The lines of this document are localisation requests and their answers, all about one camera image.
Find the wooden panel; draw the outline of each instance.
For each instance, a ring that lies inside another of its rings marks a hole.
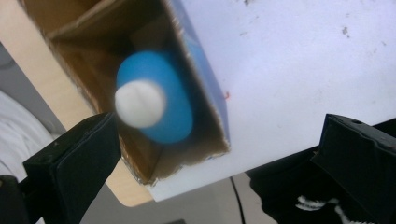
[[[0,41],[66,130],[93,115],[18,1],[0,1],[0,27]],[[152,200],[121,161],[106,183],[126,206]]]

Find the black cable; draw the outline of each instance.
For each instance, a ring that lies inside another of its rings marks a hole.
[[[239,213],[241,214],[242,224],[246,224],[244,209],[242,208],[242,203],[241,203],[241,198],[239,197],[239,193],[238,193],[238,190],[236,189],[235,182],[233,182],[233,177],[231,176],[230,179],[231,179],[231,184],[233,185],[233,191],[235,191],[236,200],[238,201]]]

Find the white cloth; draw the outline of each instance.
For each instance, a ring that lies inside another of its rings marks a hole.
[[[0,175],[26,177],[22,163],[53,141],[23,106],[0,91]]]

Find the gray floor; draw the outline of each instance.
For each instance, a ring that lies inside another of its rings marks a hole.
[[[262,212],[259,197],[248,186],[248,176],[237,175],[234,181],[246,223],[275,224]],[[137,207],[123,206],[109,188],[104,186],[81,223],[176,224],[181,219],[187,224],[240,224],[239,208],[230,179],[163,202],[151,202]]]

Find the cardboard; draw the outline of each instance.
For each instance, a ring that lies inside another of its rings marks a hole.
[[[124,161],[143,184],[154,184],[185,165],[229,151],[224,117],[210,90],[180,46],[177,29],[160,2],[153,0],[24,0],[28,15],[43,33],[54,56],[96,113],[114,111],[115,78],[120,63],[141,49],[171,50],[180,62],[194,106],[190,137],[173,145],[149,141],[120,123]],[[224,101],[219,90],[214,90]]]

